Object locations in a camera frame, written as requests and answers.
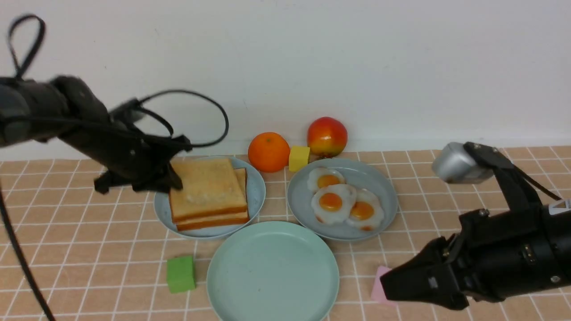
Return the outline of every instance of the white wall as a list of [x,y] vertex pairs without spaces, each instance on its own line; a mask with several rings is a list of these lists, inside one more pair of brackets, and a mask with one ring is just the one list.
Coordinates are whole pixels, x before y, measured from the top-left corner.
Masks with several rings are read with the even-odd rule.
[[[213,150],[244,153],[263,131],[305,140],[314,118],[342,120],[348,149],[571,143],[568,0],[4,0],[48,24],[29,77],[82,77],[114,107],[168,87],[228,110]],[[33,26],[17,35],[21,55]],[[0,74],[12,74],[0,46]],[[222,130],[214,108],[182,96],[149,105],[191,139]],[[163,133],[156,124],[145,129]],[[59,142],[0,159],[77,157]]]

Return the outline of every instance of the toast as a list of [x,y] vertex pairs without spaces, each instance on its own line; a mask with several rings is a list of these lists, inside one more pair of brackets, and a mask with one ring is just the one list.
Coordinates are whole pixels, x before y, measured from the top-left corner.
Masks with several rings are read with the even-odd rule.
[[182,190],[172,188],[169,193],[173,223],[248,209],[228,158],[172,162],[171,165],[183,184]]
[[[240,189],[248,199],[246,193],[246,185],[248,182],[248,176],[246,173],[245,168],[237,168],[234,169],[234,173],[238,179],[238,183],[240,184]],[[187,219],[183,222],[176,224],[176,229],[178,231],[187,231],[187,230],[197,230],[199,228],[205,227],[214,227],[214,226],[225,226],[225,225],[233,225],[233,224],[246,224],[250,221],[250,215],[248,211],[239,212],[239,213],[230,213],[230,214],[216,214],[205,216],[203,218],[191,218]]]

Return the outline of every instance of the apple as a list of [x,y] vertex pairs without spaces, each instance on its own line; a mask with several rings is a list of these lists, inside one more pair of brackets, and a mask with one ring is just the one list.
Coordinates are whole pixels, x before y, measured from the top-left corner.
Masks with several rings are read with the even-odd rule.
[[316,119],[307,130],[307,146],[312,154],[320,157],[335,157],[347,145],[347,129],[335,118]]

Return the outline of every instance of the egg yolk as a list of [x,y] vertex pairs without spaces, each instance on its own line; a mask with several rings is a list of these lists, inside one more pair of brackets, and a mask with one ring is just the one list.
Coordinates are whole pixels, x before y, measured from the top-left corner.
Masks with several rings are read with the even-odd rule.
[[339,183],[341,183],[341,182],[339,181],[339,178],[337,178],[337,176],[335,176],[335,175],[323,175],[317,179],[317,186],[319,188],[323,188],[325,186],[335,185],[335,184],[339,184]]
[[375,210],[367,202],[356,202],[351,209],[351,216],[358,220],[366,220],[373,216]]
[[341,205],[343,205],[343,200],[334,193],[325,193],[319,198],[319,206],[328,212],[339,211]]

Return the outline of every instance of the blue plate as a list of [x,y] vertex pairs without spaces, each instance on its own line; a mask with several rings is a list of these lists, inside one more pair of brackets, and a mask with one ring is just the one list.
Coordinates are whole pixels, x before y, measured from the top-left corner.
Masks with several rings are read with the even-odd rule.
[[[307,180],[309,172],[320,166],[334,168],[345,177],[347,184],[356,188],[366,188],[377,195],[385,212],[385,218],[378,228],[372,231],[361,231],[345,223],[325,225],[317,221],[311,208],[313,193],[307,189]],[[287,204],[301,225],[324,238],[346,242],[357,242],[381,233],[395,219],[399,205],[395,189],[381,172],[365,163],[342,158],[317,160],[297,172],[288,185]]]
[[179,232],[176,230],[176,225],[172,223],[171,206],[168,203],[168,194],[156,193],[154,202],[156,217],[164,226],[166,226],[166,228],[184,238],[200,240],[225,238],[242,227],[250,224],[256,218],[258,213],[260,213],[262,205],[264,205],[264,200],[266,199],[266,184],[264,183],[264,179],[260,172],[258,172],[252,165],[235,157],[211,156],[208,158],[230,158],[234,168],[246,168],[246,173],[248,175],[246,181],[246,198],[248,201],[250,221],[243,225],[216,226]]
[[263,222],[222,243],[206,286],[224,321],[319,321],[337,298],[339,269],[329,247],[310,230]]

